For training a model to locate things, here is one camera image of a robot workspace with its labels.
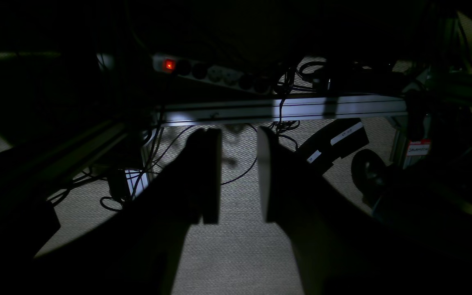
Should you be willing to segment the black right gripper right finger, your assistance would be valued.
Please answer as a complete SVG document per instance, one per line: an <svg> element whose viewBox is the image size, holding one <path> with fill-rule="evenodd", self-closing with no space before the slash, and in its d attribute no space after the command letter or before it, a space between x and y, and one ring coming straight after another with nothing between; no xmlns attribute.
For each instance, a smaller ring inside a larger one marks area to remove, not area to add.
<svg viewBox="0 0 472 295"><path fill-rule="evenodd" d="M263 218L288 237L306 295L346 294L382 277L362 246L373 219L267 127L257 130L257 163Z"/></svg>

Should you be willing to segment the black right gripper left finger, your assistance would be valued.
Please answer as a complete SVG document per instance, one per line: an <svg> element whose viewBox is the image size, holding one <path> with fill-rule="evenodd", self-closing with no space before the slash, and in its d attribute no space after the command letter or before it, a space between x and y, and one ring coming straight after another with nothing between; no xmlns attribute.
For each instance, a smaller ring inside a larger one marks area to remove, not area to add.
<svg viewBox="0 0 472 295"><path fill-rule="evenodd" d="M197 129L133 202L35 261L37 295L170 295L192 225L220 213L219 129Z"/></svg>

